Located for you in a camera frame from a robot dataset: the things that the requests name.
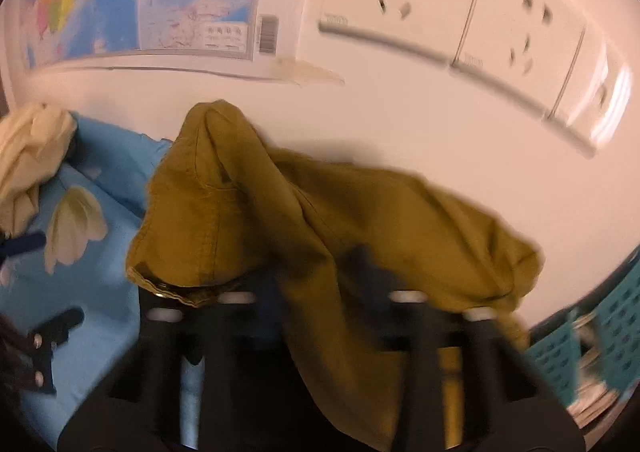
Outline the olive mustard garment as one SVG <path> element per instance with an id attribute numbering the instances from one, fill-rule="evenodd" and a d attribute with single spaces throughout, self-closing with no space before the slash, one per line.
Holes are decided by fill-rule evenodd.
<path id="1" fill-rule="evenodd" d="M 279 149 L 239 108 L 217 100 L 188 112 L 148 194 L 128 279 L 204 307 L 276 257 L 298 372 L 322 414 L 376 450 L 392 444 L 404 362 L 375 350 L 347 302 L 355 282 L 338 264 L 351 250 L 366 247 L 439 309 L 493 308 L 506 337 L 528 345 L 515 312 L 544 265 L 539 250 L 413 175 Z"/>

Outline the blue floral bed sheet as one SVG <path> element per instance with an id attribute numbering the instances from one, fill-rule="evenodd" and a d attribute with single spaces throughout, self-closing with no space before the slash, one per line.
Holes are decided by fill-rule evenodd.
<path id="1" fill-rule="evenodd" d="M 58 202 L 68 192 L 96 201 L 106 225 L 95 241 L 81 230 L 70 233 L 79 258 L 47 265 L 42 250 L 10 258 L 1 276 L 1 312 L 20 331 L 32 331 L 58 313 L 79 307 L 85 320 L 70 332 L 52 361 L 56 394 L 17 391 L 3 394 L 12 420 L 1 429 L 6 450 L 58 451 L 58 438 L 82 402 L 138 338 L 139 290 L 127 279 L 129 245 L 142 224 L 146 186 L 169 149 L 168 141 L 78 119 L 70 155 L 42 188 L 40 210 L 32 221 L 47 230 Z M 182 360 L 181 443 L 198 442 L 198 398 L 194 368 Z"/>

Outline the teal perforated plastic basket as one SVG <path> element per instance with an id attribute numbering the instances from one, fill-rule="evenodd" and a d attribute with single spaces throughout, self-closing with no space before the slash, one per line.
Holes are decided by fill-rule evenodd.
<path id="1" fill-rule="evenodd" d="M 585 298 L 538 324 L 527 359 L 564 406 L 586 383 L 624 392 L 639 377 L 639 250 Z"/>

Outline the cream folded garment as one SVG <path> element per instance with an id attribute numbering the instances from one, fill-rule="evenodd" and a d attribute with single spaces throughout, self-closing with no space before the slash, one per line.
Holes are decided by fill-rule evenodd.
<path id="1" fill-rule="evenodd" d="M 26 232 L 39 209 L 39 186 L 58 172 L 77 129 L 61 107 L 32 103 L 1 119 L 1 233 Z"/>

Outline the white wall switch right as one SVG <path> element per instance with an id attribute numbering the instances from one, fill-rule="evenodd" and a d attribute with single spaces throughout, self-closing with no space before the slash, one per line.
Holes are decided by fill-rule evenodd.
<path id="1" fill-rule="evenodd" d="M 598 27 L 589 26 L 548 121 L 591 158 L 613 138 L 633 83 L 631 68 L 620 50 Z"/>

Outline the white wall socket middle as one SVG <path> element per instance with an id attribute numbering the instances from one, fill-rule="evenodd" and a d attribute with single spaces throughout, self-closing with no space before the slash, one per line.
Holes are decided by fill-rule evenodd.
<path id="1" fill-rule="evenodd" d="M 561 96 L 585 28 L 565 0 L 474 0 L 454 67 L 546 115 Z"/>

